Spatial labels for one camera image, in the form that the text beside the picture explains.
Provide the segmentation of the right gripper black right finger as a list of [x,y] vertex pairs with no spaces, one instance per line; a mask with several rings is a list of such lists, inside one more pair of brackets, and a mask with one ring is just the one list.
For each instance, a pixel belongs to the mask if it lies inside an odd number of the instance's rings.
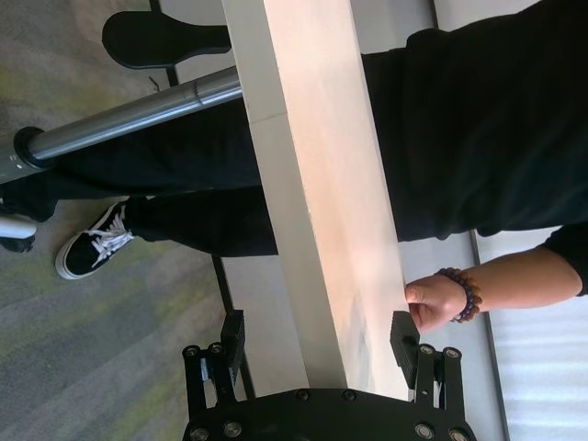
[[434,406],[435,386],[441,410],[462,409],[462,353],[455,347],[437,351],[420,342],[421,335],[408,311],[392,315],[390,344],[398,367],[417,404]]

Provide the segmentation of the person's left hand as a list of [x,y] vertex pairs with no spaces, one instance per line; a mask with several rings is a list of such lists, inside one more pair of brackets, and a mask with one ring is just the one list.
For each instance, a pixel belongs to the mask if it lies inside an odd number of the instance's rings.
[[465,290],[446,276],[424,277],[408,284],[405,299],[422,334],[451,322],[467,303]]

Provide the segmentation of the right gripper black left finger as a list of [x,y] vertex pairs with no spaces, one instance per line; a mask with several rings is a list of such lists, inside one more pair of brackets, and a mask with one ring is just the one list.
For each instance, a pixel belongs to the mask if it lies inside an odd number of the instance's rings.
[[207,410],[204,388],[207,380],[215,388],[217,404],[236,402],[234,386],[243,362],[244,343],[243,311],[235,310],[226,314],[218,342],[205,349],[197,345],[183,349],[189,414]]

